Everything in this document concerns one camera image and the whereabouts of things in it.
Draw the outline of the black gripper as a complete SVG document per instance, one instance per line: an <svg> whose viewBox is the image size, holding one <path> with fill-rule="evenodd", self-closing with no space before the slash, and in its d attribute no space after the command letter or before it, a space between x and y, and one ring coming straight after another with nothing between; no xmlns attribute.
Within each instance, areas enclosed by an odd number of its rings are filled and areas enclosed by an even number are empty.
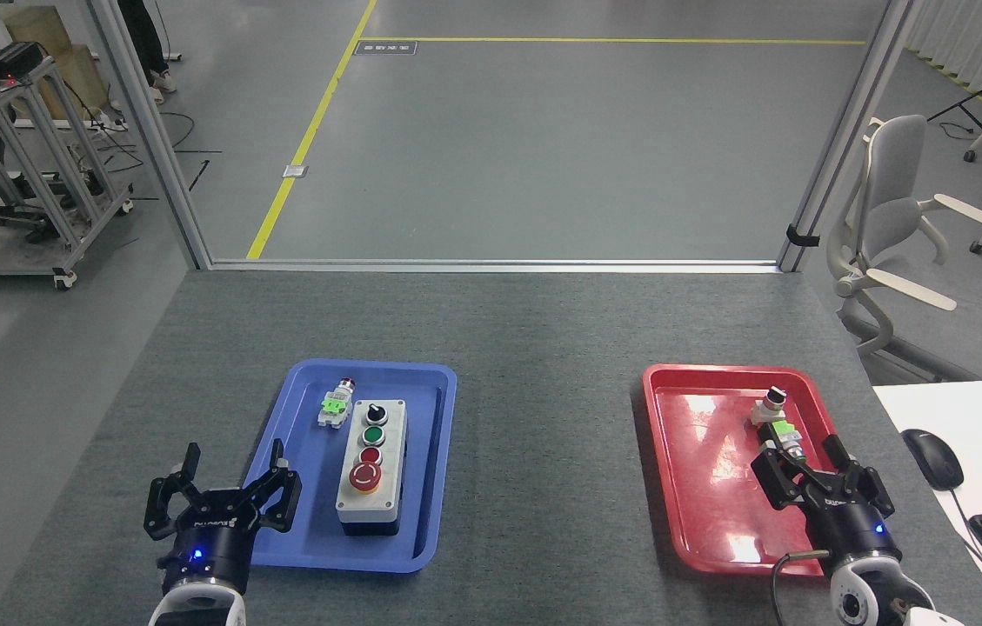
<svg viewBox="0 0 982 626"><path fill-rule="evenodd" d="M180 583L212 580L244 594L257 531L291 530L301 478L284 456L283 440L276 437L268 470L245 484L242 495L204 492L202 496L193 483L200 456L199 444L189 443L179 466L150 484L144 530L152 540L174 536L172 550L157 560L164 571L161 590L169 593ZM169 504L176 494L184 496L190 506L173 519Z"/></svg>
<svg viewBox="0 0 982 626"><path fill-rule="evenodd" d="M842 494L861 499L807 495L805 485L818 480L812 467L765 443L752 461L752 472L770 506L777 511L798 506L805 512L805 532L813 549L829 552L819 559L823 571L865 557L903 559L885 523L895 506L879 473L850 456L836 433L825 437L822 449L841 479Z"/></svg>

